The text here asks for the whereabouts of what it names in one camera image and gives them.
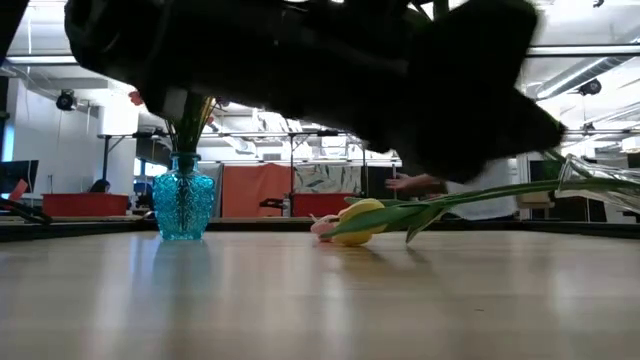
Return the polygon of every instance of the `person's hand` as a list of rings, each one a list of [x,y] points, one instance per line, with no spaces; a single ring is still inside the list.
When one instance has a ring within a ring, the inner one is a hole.
[[[397,179],[388,179],[386,180],[387,189],[396,190],[396,191],[405,191],[417,189],[420,187],[428,186],[433,184],[436,179],[423,174],[418,176],[408,176],[406,174],[397,174]]]
[[[396,179],[387,179],[387,189],[402,191],[415,187],[415,179],[407,174],[396,174]]]

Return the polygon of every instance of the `black cable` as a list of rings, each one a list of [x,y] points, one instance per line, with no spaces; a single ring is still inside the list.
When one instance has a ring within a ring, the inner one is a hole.
[[[20,216],[26,221],[40,225],[49,225],[53,222],[51,216],[31,206],[23,205],[15,201],[0,199],[0,208],[9,210],[11,213]]]

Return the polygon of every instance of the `light fixture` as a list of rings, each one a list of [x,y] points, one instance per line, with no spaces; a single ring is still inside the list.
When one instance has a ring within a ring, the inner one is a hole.
[[[622,152],[627,154],[640,153],[640,136],[623,139]]]
[[[71,55],[15,55],[7,56],[6,61],[11,65],[21,66],[72,66],[78,65]]]

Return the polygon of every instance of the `blue glass vase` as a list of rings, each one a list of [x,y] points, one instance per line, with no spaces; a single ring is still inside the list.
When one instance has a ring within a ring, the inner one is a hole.
[[[153,202],[164,240],[200,240],[213,209],[215,181],[198,172],[200,155],[172,153],[172,170],[156,176]]]

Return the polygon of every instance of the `leaf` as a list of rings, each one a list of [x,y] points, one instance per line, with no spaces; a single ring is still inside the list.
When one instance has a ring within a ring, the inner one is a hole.
[[[406,244],[410,243],[413,238],[416,237],[422,230],[424,230],[427,226],[431,225],[434,221],[438,220],[440,216],[446,213],[449,210],[448,207],[443,208],[429,208],[425,209],[420,213],[423,216],[422,223],[418,225],[412,225],[407,230],[407,237],[404,242]]]
[[[338,234],[353,233],[373,229],[378,226],[390,224],[400,219],[415,215],[422,210],[423,209],[421,207],[417,206],[392,206],[363,212],[349,219],[349,221],[341,223],[332,231],[322,234],[322,237],[329,238]]]
[[[344,201],[349,204],[349,205],[353,205],[355,203],[357,203],[360,200],[364,200],[365,198],[357,198],[357,197],[346,197],[344,198]],[[408,203],[417,203],[416,201],[402,201],[402,200],[392,200],[392,199],[377,199],[378,201],[380,201],[382,203],[382,205],[384,205],[385,207],[391,207],[391,206],[396,206],[396,205],[405,205]]]
[[[411,216],[407,216],[406,218],[402,218],[388,224],[383,232],[406,231],[412,225],[422,223],[422,219],[424,218],[422,216],[422,213],[427,211],[428,208],[431,208],[431,207],[425,206],[423,207],[423,210],[418,213],[415,213]]]

